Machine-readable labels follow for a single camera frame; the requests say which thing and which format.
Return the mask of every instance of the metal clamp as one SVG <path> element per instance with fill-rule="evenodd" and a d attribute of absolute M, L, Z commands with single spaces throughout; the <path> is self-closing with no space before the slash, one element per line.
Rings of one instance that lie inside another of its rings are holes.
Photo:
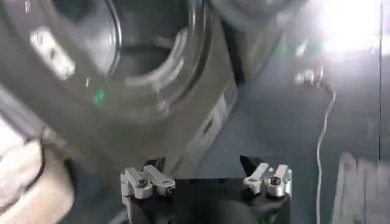
<path fill-rule="evenodd" d="M 291 196 L 292 174 L 287 165 L 279 165 L 275 174 L 267 179 L 267 193 L 274 197 Z"/>
<path fill-rule="evenodd" d="M 130 167 L 121 173 L 121 193 L 123 197 L 147 199 L 153 194 L 153 185 L 135 168 Z"/>
<path fill-rule="evenodd" d="M 263 185 L 268 167 L 268 163 L 261 163 L 251 174 L 251 176 L 244 178 L 244 185 L 248 186 L 253 194 L 256 195 L 261 193 L 261 186 Z"/>
<path fill-rule="evenodd" d="M 174 180 L 165 177 L 152 165 L 144 166 L 143 173 L 144 176 L 156 186 L 158 194 L 165 197 L 173 196 L 176 188 Z"/>

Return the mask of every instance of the white cable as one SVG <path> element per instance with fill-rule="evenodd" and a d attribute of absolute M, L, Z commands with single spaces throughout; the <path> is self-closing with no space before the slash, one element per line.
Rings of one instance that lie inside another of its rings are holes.
<path fill-rule="evenodd" d="M 324 136 L 327 132 L 328 117 L 336 101 L 336 92 L 333 90 L 333 88 L 330 85 L 326 84 L 325 82 L 321 82 L 321 85 L 331 94 L 331 101 L 325 112 L 324 127 L 322 128 L 322 131 L 318 137 L 318 142 L 317 142 L 317 168 L 318 168 L 317 195 L 316 195 L 316 223 L 317 224 L 321 224 L 320 199 L 321 199 L 322 167 L 321 167 L 320 151 L 321 151 L 322 141 L 324 140 Z"/>

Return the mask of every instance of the bright light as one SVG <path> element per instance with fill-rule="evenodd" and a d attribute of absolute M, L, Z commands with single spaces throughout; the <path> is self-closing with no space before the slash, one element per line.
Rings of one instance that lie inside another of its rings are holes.
<path fill-rule="evenodd" d="M 380 0 L 324 0 L 321 4 L 326 37 L 366 39 L 378 35 Z"/>

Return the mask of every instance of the green light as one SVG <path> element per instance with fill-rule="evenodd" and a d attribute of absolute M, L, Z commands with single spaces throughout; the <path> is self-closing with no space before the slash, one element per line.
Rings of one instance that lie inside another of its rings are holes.
<path fill-rule="evenodd" d="M 102 100 L 104 100 L 104 91 L 100 89 L 99 92 L 97 92 L 95 95 L 93 95 L 93 102 L 98 104 Z"/>

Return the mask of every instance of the washing machine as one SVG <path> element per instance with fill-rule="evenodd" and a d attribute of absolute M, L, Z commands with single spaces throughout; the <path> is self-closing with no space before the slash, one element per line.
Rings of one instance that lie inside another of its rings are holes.
<path fill-rule="evenodd" d="M 238 82 L 265 68 L 285 27 L 307 0 L 210 0 L 223 17 Z"/>
<path fill-rule="evenodd" d="M 125 167 L 162 156 L 165 173 L 193 176 L 237 96 L 208 3 L 4 0 L 0 10 L 0 83 L 64 142 L 59 153 L 116 189 Z"/>

